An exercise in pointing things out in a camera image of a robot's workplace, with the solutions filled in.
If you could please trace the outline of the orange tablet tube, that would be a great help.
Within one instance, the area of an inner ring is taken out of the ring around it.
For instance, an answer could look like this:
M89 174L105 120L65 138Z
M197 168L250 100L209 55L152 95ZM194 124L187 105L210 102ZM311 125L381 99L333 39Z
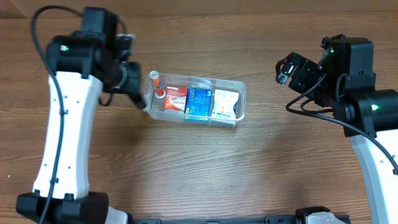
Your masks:
M162 82L160 80L160 76L158 71L151 71L149 74L152 86L154 88L155 96L158 99L164 98L165 97L165 91L162 87Z

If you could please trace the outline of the red medicine box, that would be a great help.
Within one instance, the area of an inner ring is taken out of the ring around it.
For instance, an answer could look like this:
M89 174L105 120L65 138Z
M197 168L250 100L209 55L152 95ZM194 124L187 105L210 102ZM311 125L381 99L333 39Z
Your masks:
M187 102L187 87L168 86L164 101L164 110L185 111Z

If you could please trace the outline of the blue lozenge box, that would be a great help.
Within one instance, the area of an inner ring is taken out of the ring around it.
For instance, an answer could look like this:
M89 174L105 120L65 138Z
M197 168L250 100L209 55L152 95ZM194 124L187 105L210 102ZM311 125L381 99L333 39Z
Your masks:
M212 90L188 88L185 120L208 121Z

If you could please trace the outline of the clear plastic container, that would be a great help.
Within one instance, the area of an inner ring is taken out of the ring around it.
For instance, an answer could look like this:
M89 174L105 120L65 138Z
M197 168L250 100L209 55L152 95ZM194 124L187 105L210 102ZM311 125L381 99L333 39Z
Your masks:
M198 123L209 126L224 127L235 127L240 121L243 120L246 111L246 85L244 82L215 78L192 77L186 75L174 75L160 72L159 76L162 82L162 87L165 91L165 95L168 86L182 86L187 88L201 88L206 90L212 90L213 93L211 97L210 114L208 117L208 121L185 120L185 111L182 112L164 110L165 97L158 99L155 96L154 88L148 75L145 80L143 90L144 99L147 103L144 111L148 113L152 119L173 121L179 123ZM235 119L214 118L211 116L216 89L239 93Z

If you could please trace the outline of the white medicine box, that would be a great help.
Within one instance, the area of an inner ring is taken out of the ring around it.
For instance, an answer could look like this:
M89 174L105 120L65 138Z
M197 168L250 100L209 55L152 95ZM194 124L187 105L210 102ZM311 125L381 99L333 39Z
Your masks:
M213 110L214 118L235 119L239 93L226 90L215 90Z

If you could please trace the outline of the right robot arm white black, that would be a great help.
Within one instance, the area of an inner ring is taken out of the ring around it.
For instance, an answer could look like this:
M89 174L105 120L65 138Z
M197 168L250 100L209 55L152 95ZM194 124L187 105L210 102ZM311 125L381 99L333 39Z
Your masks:
M339 124L358 158L373 223L397 223L397 91L377 90L374 45L324 36L318 63L292 52L275 80L299 93L286 110Z

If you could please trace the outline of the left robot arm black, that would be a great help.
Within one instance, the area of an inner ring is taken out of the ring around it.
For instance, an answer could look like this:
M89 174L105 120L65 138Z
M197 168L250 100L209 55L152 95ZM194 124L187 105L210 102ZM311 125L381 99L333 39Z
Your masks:
M146 107L140 65L128 59L134 36L107 9L86 7L81 17L79 30L38 48L49 72L49 123L39 173L32 191L17 197L16 211L36 223L131 223L106 193L90 190L88 156L102 93Z

